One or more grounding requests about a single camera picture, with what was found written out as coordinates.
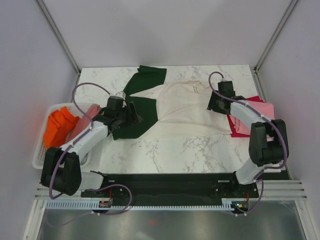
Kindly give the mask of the cream and green Charlie Brown shirt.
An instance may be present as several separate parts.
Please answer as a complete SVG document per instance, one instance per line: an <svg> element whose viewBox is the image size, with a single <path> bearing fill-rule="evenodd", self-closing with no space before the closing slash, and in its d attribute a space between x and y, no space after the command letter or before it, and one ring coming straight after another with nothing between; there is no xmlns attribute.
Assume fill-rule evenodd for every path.
<svg viewBox="0 0 320 240"><path fill-rule="evenodd" d="M199 80L166 83L167 69L140 65L123 89L141 121L112 133L119 139L164 139L230 135L228 118L208 110L209 84Z"/></svg>

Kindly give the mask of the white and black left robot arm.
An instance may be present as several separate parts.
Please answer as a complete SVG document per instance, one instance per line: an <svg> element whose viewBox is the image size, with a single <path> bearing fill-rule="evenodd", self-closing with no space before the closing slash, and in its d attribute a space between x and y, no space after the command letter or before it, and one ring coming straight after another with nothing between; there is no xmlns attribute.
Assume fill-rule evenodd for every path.
<svg viewBox="0 0 320 240"><path fill-rule="evenodd" d="M99 173L82 171L82 160L115 130L142 121L134 103L119 96L109 97L106 107L95 117L87 113L83 116L89 120L83 131L61 147L50 147L45 153L40 183L48 187L52 200L63 194L72 196L78 190L92 190L99 197L106 196L109 183Z"/></svg>

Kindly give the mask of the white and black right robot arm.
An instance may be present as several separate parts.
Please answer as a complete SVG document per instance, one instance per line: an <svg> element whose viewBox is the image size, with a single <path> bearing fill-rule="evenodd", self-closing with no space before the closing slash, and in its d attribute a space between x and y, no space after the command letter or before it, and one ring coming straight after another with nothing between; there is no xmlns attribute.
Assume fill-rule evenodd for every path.
<svg viewBox="0 0 320 240"><path fill-rule="evenodd" d="M213 89L207 109L216 113L231 115L249 130L249 159L235 172L236 180L229 184L229 191L235 197L247 191L266 169L281 169L289 157L286 124L282 119L271 119L242 96L236 96L231 81L220 81L218 90Z"/></svg>

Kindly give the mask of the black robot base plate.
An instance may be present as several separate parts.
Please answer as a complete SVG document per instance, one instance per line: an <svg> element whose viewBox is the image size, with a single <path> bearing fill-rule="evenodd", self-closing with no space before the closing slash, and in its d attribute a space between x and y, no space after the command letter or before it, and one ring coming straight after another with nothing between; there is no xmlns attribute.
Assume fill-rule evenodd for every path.
<svg viewBox="0 0 320 240"><path fill-rule="evenodd" d="M118 205L127 204L215 204L222 199L249 199L257 185L241 185L233 173L177 173L177 174L107 174L98 192L109 195Z"/></svg>

